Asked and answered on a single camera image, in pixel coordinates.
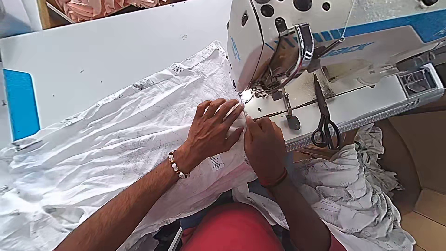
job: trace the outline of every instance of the hairy arm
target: hairy arm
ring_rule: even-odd
[[[174,152],[180,171],[190,172],[205,158],[228,151],[243,128],[228,138],[229,127],[243,111],[237,100],[223,98],[198,105],[186,142]],[[129,237],[153,204],[179,179],[167,156],[154,170],[124,189],[70,233],[55,251],[113,251]]]
[[[280,181],[285,168],[285,140],[282,130],[269,118],[254,122],[247,118],[245,152],[261,184],[273,184],[269,190],[279,204],[289,226],[290,237],[300,251],[328,251],[331,235],[304,197],[288,178]]]
[[[286,178],[270,189],[288,223],[290,237],[301,251],[327,251],[331,245],[328,227]]]

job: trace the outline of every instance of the finger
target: finger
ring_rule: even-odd
[[[246,143],[251,143],[252,135],[251,135],[251,131],[249,130],[249,127],[246,128],[244,138],[245,138],[245,144]]]
[[[217,109],[225,102],[226,102],[226,99],[224,99],[224,98],[218,98],[218,99],[212,101],[209,104],[207,111],[204,113],[204,117],[206,117],[206,118],[212,117],[215,114],[215,112],[217,111]]]
[[[271,121],[271,123],[273,124],[273,128],[276,134],[281,135],[283,137],[282,129],[278,127],[277,124],[274,123],[273,121]]]
[[[211,102],[212,102],[212,101],[210,101],[210,100],[206,100],[206,101],[200,103],[200,104],[197,106],[197,111],[195,112],[195,116],[196,116],[196,117],[201,117],[201,116],[203,116],[203,113],[204,113],[204,111],[206,110],[206,107],[208,107],[208,106],[211,104]]]
[[[226,116],[229,110],[231,110],[231,108],[234,107],[234,105],[238,104],[238,102],[239,101],[237,99],[231,99],[226,101],[222,106],[220,106],[220,109],[215,114],[216,117],[223,120],[224,116]]]
[[[223,121],[223,124],[229,129],[234,121],[239,117],[240,113],[242,113],[245,105],[243,103],[239,104]]]
[[[237,128],[229,137],[226,139],[225,142],[225,148],[226,151],[229,151],[229,149],[239,140],[240,135],[242,135],[243,127]]]
[[[269,117],[260,118],[259,120],[256,121],[256,123],[259,124],[259,126],[263,132],[266,132],[266,133],[274,132],[273,123],[271,122]]]
[[[250,116],[246,117],[246,125],[248,125],[249,131],[251,132],[252,137],[262,135],[262,129],[259,127],[257,123],[255,123]]]
[[[271,122],[271,123],[273,124],[274,132],[276,133],[276,136],[280,137],[283,140],[285,140],[284,137],[283,137],[282,129],[279,126],[277,126],[276,123],[274,123],[274,122]]]

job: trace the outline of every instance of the red shirt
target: red shirt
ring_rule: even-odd
[[[196,228],[183,231],[181,251],[283,251],[268,221],[252,206],[230,203],[212,209]],[[328,251],[346,251],[331,235]]]

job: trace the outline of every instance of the scissors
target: scissors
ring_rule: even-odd
[[[339,149],[341,146],[341,133],[336,124],[330,120],[330,112],[328,111],[327,103],[325,102],[324,95],[322,94],[321,85],[319,84],[319,80],[316,74],[313,74],[314,78],[314,92],[316,93],[316,100],[318,101],[319,110],[321,111],[321,120],[319,120],[318,128],[311,135],[311,142],[317,147],[326,147],[335,150]],[[333,140],[331,139],[330,126],[333,127],[334,132],[336,133],[337,143],[336,146],[333,144]],[[316,141],[315,136],[317,133],[320,133],[321,140],[319,142]]]

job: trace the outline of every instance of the garment label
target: garment label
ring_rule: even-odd
[[[212,170],[214,170],[214,171],[219,170],[220,168],[224,167],[222,158],[220,158],[220,154],[210,157],[209,161],[211,163]]]

